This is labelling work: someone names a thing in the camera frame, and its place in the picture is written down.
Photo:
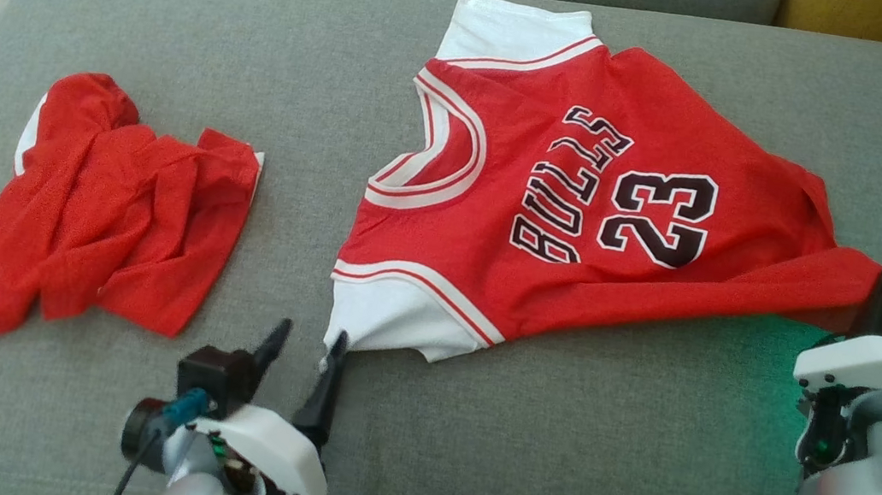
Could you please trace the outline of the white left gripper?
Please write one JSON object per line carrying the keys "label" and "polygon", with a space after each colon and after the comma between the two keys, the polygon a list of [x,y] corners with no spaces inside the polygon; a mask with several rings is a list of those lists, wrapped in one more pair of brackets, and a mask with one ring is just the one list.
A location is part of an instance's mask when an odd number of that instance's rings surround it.
{"label": "white left gripper", "polygon": [[[258,392],[271,364],[284,350],[292,327],[292,320],[280,320],[254,351],[249,394]],[[326,355],[326,368],[319,382],[292,416],[292,424],[274,411],[248,404],[225,419],[201,415],[196,430],[218,435],[285,494],[327,495],[328,480],[317,448],[325,448],[332,430],[348,343],[347,332],[341,331]]]}

